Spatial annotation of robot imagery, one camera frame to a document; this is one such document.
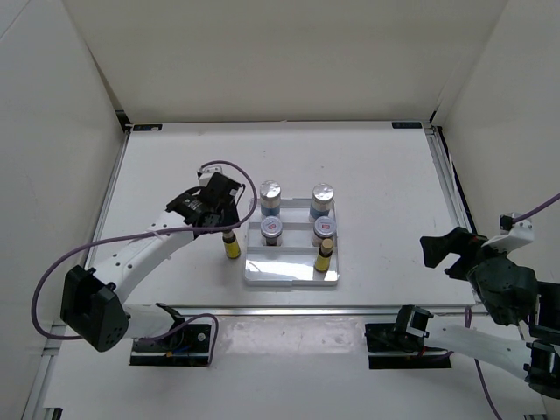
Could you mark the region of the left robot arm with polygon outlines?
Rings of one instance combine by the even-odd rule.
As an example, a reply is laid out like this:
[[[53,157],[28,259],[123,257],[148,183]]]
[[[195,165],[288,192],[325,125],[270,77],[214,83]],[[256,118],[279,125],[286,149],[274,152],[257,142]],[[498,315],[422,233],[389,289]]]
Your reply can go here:
[[[217,169],[198,171],[199,183],[172,199],[139,234],[118,237],[124,247],[100,264],[77,265],[65,276],[60,317],[97,352],[123,339],[180,346],[188,320],[166,304],[128,305],[132,291],[159,265],[202,235],[220,233],[228,248],[244,222],[237,197],[254,183],[239,183]]]

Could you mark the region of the yellow small bottle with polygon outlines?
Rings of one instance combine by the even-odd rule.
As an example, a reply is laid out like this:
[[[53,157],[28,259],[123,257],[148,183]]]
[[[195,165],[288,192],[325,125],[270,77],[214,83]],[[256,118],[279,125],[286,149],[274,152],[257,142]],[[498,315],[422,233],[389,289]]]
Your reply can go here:
[[[222,241],[227,258],[237,259],[241,255],[241,248],[233,231],[222,233]]]
[[[333,255],[333,240],[324,239],[319,247],[317,258],[314,263],[314,269],[319,273],[325,273],[330,268],[330,261]]]

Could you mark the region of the spice jar red label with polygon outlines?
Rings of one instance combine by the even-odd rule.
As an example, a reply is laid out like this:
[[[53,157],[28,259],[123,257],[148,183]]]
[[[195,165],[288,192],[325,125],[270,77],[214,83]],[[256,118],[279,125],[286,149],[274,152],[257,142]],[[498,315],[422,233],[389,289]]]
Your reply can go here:
[[[313,224],[311,244],[318,247],[324,239],[332,239],[337,230],[335,219],[329,216],[318,217]]]
[[[276,216],[267,216],[260,224],[262,241],[265,246],[278,246],[283,232],[283,223]]]

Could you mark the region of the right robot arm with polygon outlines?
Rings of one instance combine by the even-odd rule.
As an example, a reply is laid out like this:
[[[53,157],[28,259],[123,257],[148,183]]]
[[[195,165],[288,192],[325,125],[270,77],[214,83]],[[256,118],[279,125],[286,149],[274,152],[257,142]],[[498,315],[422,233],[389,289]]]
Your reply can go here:
[[[403,306],[391,331],[402,349],[441,348],[484,361],[525,381],[535,392],[559,397],[559,286],[541,282],[509,254],[535,239],[531,222],[514,220],[493,238],[456,227],[443,236],[423,236],[423,264],[436,268],[448,255],[458,260],[446,275],[471,286],[498,326],[526,324],[521,342],[453,324],[414,305]]]

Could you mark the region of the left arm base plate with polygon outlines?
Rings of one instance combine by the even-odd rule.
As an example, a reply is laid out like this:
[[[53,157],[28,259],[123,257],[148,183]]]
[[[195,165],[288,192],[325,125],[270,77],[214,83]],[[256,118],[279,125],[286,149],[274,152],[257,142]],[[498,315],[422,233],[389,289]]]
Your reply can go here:
[[[132,367],[208,368],[214,358],[215,319],[197,318],[171,337],[158,341],[135,339],[129,356]]]

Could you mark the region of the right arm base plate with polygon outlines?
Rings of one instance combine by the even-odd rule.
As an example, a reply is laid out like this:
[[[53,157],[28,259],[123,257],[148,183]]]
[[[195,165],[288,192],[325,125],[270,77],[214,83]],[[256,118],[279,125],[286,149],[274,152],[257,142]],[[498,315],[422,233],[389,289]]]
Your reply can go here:
[[[370,370],[450,369],[447,350],[427,347],[424,339],[393,330],[393,324],[365,324],[364,337]]]

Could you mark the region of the blue-label bead jar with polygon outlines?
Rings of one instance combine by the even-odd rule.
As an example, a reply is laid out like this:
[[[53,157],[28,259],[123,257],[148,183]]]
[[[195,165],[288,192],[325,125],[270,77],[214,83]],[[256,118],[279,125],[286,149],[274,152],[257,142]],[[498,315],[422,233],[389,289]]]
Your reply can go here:
[[[311,192],[309,217],[315,221],[319,217],[328,216],[332,209],[334,189],[327,183],[316,184]]]
[[[274,180],[260,185],[260,207],[264,217],[278,216],[281,208],[281,186]]]

